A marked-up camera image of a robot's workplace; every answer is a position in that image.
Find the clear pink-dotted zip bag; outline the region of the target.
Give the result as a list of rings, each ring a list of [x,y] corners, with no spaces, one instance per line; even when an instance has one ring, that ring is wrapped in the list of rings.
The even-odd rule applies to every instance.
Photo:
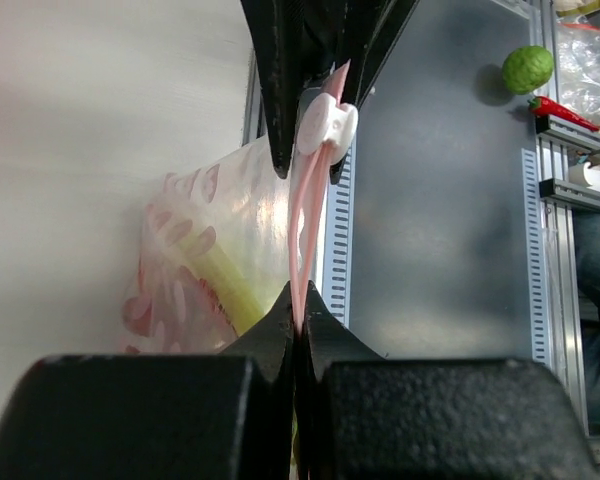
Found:
[[[341,100],[347,72],[336,69],[302,116],[287,178],[274,172],[266,137],[164,178],[144,211],[137,275],[122,307],[124,353],[214,353],[240,337],[186,265],[186,248],[218,244],[274,301],[289,287],[293,310],[305,305],[331,170],[358,124],[357,109]]]

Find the green white celery stalk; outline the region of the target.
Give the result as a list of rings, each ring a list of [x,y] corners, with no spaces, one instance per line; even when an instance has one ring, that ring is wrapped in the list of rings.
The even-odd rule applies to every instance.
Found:
[[[206,252],[186,248],[184,258],[186,265],[216,294],[238,336],[259,322],[273,305],[274,298],[252,283],[218,244]]]

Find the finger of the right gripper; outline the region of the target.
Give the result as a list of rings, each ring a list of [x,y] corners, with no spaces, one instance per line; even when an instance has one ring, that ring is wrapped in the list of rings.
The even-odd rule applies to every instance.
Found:
[[[272,165],[290,170],[301,93],[326,77],[334,62],[334,3],[242,0],[257,64]]]
[[[417,0],[336,2],[335,66],[348,65],[341,100],[362,106]]]

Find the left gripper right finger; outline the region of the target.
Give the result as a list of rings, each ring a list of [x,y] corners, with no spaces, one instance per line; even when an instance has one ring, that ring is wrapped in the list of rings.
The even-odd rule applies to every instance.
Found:
[[[559,380],[517,358],[388,360],[306,296],[297,338],[302,479],[596,479]]]

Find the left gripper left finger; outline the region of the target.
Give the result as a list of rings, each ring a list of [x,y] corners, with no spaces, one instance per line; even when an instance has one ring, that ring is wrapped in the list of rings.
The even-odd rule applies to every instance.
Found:
[[[60,355],[0,418],[0,479],[285,479],[291,298],[214,355]]]

